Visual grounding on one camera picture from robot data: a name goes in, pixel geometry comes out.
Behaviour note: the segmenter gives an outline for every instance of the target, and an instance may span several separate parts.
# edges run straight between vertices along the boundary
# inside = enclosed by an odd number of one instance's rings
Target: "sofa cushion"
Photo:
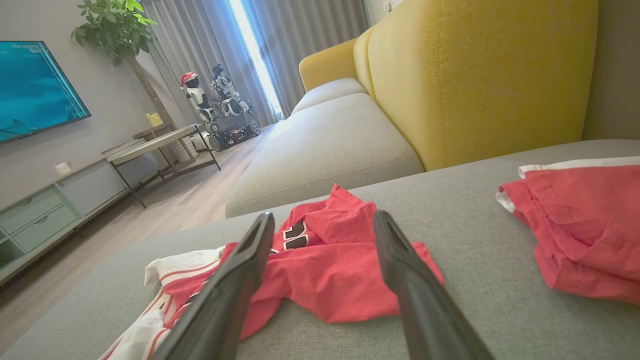
[[[272,138],[227,197],[227,217],[422,172],[417,155],[367,94],[299,111]]]
[[[637,359],[640,307],[550,289],[533,258],[531,230],[495,201],[517,167],[640,155],[640,142],[595,140],[512,154],[352,190],[422,241],[445,287],[496,360]],[[281,224],[296,204],[273,209]],[[255,214],[133,244],[98,267],[14,344],[2,360],[98,358],[154,298],[143,287],[153,259],[238,241]],[[283,301],[242,359],[407,359],[398,316],[324,323]]]
[[[351,94],[367,93],[358,80],[353,78],[344,78],[331,81],[329,83],[320,85],[317,88],[309,90],[305,96],[300,99],[300,102],[293,108],[291,115],[297,113],[300,110],[310,108],[313,105],[321,104],[325,101],[337,99]]]

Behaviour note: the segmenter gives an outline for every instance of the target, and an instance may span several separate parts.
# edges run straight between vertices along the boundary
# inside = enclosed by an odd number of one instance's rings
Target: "metal table frame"
[[[185,134],[185,136],[191,136],[195,133],[198,133],[198,135],[200,135],[200,138],[202,139],[202,142],[206,145],[206,142],[204,140],[204,137],[202,136],[202,133],[200,133],[200,130],[198,128],[197,125],[193,125],[193,131],[190,134]],[[189,157],[195,161],[195,158],[193,157],[193,155],[191,155],[191,151],[189,151],[189,149],[187,148],[187,145],[184,144],[184,142],[182,141],[182,137],[180,137],[179,139],[177,139],[177,141],[180,142],[180,144],[182,145],[182,147],[184,148],[184,150],[187,152],[187,154],[189,154]],[[216,160],[215,156],[213,156],[213,152],[211,151],[211,149],[206,146],[207,151],[209,151],[209,155],[211,155],[211,159],[209,161],[206,161],[202,164],[198,164],[195,165],[193,167],[189,167],[186,169],[179,169],[178,166],[176,164],[174,164],[172,161],[169,161],[169,159],[167,158],[166,154],[164,153],[164,151],[162,150],[162,146],[164,145],[158,145],[158,146],[150,146],[148,147],[148,149],[145,149],[145,152],[141,153],[140,155],[138,155],[137,157],[133,158],[133,159],[129,159],[127,161],[115,164],[114,161],[116,161],[118,158],[112,159],[111,161],[109,161],[109,164],[111,165],[111,167],[113,168],[113,170],[115,170],[115,172],[118,174],[118,176],[120,177],[120,179],[122,180],[123,183],[125,183],[125,185],[127,185],[127,187],[129,188],[129,190],[131,191],[131,193],[133,194],[133,196],[136,198],[136,200],[138,200],[138,202],[142,205],[143,208],[147,208],[147,206],[145,205],[144,202],[142,202],[142,197],[144,197],[145,195],[152,193],[153,191],[157,190],[159,187],[161,187],[162,185],[169,183],[170,181],[177,179],[178,177],[188,174],[190,172],[194,172],[196,170],[200,170],[201,168],[204,167],[208,167],[209,165],[213,165],[216,164],[216,166],[218,166],[218,170],[222,170],[220,168],[220,164],[218,164],[218,161]],[[165,177],[163,172],[158,169],[157,173],[160,176],[160,178],[162,179],[162,181],[160,181],[157,184],[154,184],[152,186],[150,186],[149,188],[145,188],[145,189],[141,189],[140,191],[136,191],[128,182],[127,180],[124,178],[124,176],[120,173],[120,171],[118,171],[118,167],[121,165],[124,165],[132,160],[135,160],[136,158],[138,158],[139,156],[142,156],[148,152],[151,152],[153,150],[159,150],[160,153],[162,154],[163,158],[166,160],[166,162],[169,164],[169,166],[171,167],[171,172],[172,175],[170,177]]]

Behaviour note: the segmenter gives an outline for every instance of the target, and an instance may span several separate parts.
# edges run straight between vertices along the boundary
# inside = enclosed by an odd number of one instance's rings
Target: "humanoid robot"
[[[216,120],[214,110],[209,105],[209,97],[200,87],[198,74],[193,71],[184,74],[180,86],[187,92],[187,99],[189,99],[193,111],[198,114],[201,123],[209,125],[213,120]]]
[[[213,98],[200,87],[198,74],[188,72],[182,77],[182,89],[191,103],[198,119],[209,133],[209,144],[215,151],[222,151],[250,135],[259,135],[260,126],[255,120],[247,123],[244,114],[253,116],[253,106],[240,98],[230,77],[221,75],[222,64],[212,69],[209,84]]]

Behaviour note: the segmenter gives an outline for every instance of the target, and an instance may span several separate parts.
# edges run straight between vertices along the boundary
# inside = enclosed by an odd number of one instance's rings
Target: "plant stem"
[[[123,57],[127,59],[129,64],[131,65],[131,68],[133,69],[133,72],[138,77],[138,80],[140,80],[142,87],[147,92],[149,99],[151,99],[151,102],[154,103],[154,106],[156,107],[158,115],[160,115],[160,117],[164,122],[168,122],[175,127],[175,124],[173,123],[173,119],[171,119],[171,116],[169,115],[166,108],[164,107],[164,104],[158,97],[156,90],[149,82],[149,79],[147,79],[147,76],[145,75],[145,71],[144,69],[142,69],[142,66],[140,66],[140,64],[138,63],[136,56],[133,54],[125,54],[123,55]]]

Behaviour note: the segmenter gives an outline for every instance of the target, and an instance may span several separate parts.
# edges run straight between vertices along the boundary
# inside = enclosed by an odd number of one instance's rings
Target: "clothing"
[[[294,208],[273,237],[273,253],[268,257],[262,286],[251,299],[242,339],[263,328],[283,298],[331,323],[398,315],[397,297],[383,282],[378,263],[373,233],[375,211],[375,204],[363,202],[337,185],[328,199]],[[164,327],[159,330],[163,332],[145,333],[149,342],[155,341],[157,346],[168,334],[236,245],[224,246],[221,258],[220,248],[170,256],[149,264],[145,283],[158,278],[163,288],[143,315],[157,309],[164,314]],[[413,247],[443,281],[426,246],[414,243]],[[116,342],[112,349],[119,346]]]
[[[640,305],[640,157],[520,167],[498,201],[535,233],[545,282]]]

